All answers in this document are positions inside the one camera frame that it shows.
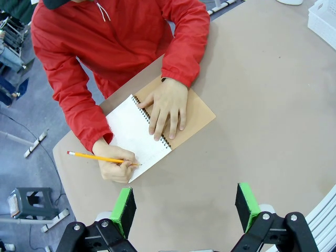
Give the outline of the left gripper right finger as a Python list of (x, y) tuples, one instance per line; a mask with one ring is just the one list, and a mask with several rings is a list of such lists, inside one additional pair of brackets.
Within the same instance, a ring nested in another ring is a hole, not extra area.
[(278, 251), (318, 251), (305, 217), (300, 212), (280, 217), (262, 211), (248, 183), (238, 183), (235, 206), (244, 234), (232, 251), (261, 251), (263, 245)]

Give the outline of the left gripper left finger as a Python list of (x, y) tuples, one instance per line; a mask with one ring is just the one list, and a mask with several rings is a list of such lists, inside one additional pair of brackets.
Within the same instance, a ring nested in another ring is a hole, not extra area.
[(103, 212), (89, 226), (67, 225), (57, 251), (136, 251), (128, 241), (136, 211), (133, 189), (123, 188), (111, 212)]

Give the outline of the person's right hand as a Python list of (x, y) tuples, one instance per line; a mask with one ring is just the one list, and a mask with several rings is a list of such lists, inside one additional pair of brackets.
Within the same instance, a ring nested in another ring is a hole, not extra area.
[(94, 143), (92, 152), (95, 156), (123, 161), (118, 164), (98, 160), (101, 175), (104, 180), (111, 180), (118, 183), (128, 183), (133, 171), (137, 168), (135, 164), (138, 164), (138, 161), (136, 160), (133, 152), (118, 146), (109, 145), (104, 138), (100, 138)]

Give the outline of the person's left hand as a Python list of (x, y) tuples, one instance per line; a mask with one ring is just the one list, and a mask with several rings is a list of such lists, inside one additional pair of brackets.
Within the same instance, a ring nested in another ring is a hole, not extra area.
[(186, 107), (188, 88), (186, 85), (165, 78), (138, 107), (144, 109), (153, 106), (150, 114), (149, 134), (157, 141), (160, 139), (167, 120), (170, 121), (169, 138), (174, 139), (177, 130), (186, 126)]

